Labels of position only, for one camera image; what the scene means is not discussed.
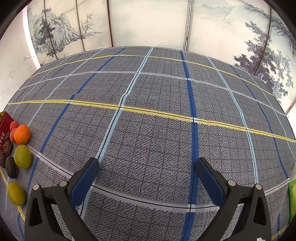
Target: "metal screw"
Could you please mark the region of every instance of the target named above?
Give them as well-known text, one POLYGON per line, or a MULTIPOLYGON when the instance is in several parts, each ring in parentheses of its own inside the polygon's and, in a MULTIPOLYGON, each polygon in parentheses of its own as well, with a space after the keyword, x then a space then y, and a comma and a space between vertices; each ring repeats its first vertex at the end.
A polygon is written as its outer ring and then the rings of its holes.
POLYGON ((228 181, 228 184, 229 184, 230 186, 235 186, 236 183, 235 183, 235 181, 233 181, 233 180, 229 180, 229 181, 228 181))
POLYGON ((261 190, 262 189, 262 186, 260 184, 256 184, 255 187, 258 189, 258 190, 261 190))
POLYGON ((38 184, 35 184, 34 186, 33 186, 33 190, 37 190, 39 188, 39 185, 38 184))
POLYGON ((59 185, 61 186, 61 187, 64 187, 64 186, 66 186, 67 185, 67 181, 61 181, 60 183, 59 183, 59 185))

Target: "green package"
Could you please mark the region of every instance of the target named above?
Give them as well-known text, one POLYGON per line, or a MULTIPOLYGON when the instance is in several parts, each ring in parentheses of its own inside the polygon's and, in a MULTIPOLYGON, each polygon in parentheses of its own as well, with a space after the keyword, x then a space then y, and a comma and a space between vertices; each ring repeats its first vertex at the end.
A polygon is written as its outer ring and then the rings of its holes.
POLYGON ((289 223, 296 214, 296 179, 289 183, 289 203, 290 203, 290 216, 289 223))

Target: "walnut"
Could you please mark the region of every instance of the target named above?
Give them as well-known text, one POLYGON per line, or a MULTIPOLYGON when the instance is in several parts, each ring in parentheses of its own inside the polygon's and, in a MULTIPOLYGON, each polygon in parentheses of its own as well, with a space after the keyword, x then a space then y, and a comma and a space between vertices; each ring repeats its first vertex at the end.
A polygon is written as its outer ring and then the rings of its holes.
POLYGON ((10 140, 10 131, 8 131, 4 137, 4 141, 9 141, 10 140))
POLYGON ((5 168, 5 162, 6 162, 6 156, 5 154, 1 151, 0 152, 0 166, 2 168, 5 168))
POLYGON ((15 164, 15 160, 12 156, 8 156, 6 158, 6 172, 7 175, 11 178, 11 179, 15 179, 17 177, 19 168, 18 166, 15 164))
POLYGON ((3 152, 6 156, 9 156, 12 152, 13 144, 11 141, 6 141, 3 145, 3 152))

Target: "yellow fruit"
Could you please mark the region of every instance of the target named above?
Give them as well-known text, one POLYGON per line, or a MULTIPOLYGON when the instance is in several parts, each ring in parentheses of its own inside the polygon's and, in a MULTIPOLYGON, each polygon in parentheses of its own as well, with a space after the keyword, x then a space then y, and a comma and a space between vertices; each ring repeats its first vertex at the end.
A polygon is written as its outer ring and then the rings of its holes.
POLYGON ((26 145, 19 145, 14 153, 15 164, 22 169, 27 169, 32 163, 32 154, 26 145))
POLYGON ((7 194, 14 205, 22 206, 26 202, 25 191, 17 183, 11 182, 7 185, 7 194))

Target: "orange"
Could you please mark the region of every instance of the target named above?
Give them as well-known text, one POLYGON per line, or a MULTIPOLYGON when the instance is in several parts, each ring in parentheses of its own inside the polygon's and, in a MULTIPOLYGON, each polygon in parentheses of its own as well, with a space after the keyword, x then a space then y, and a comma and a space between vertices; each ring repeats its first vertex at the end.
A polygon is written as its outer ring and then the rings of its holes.
POLYGON ((20 125, 15 130, 15 142, 18 145, 24 145, 26 144, 31 138, 31 132, 28 126, 26 125, 20 125))
POLYGON ((15 130, 16 130, 16 128, 12 129, 12 131, 10 132, 10 135, 9 135, 9 139, 13 144, 16 144, 16 142, 15 142, 15 130))

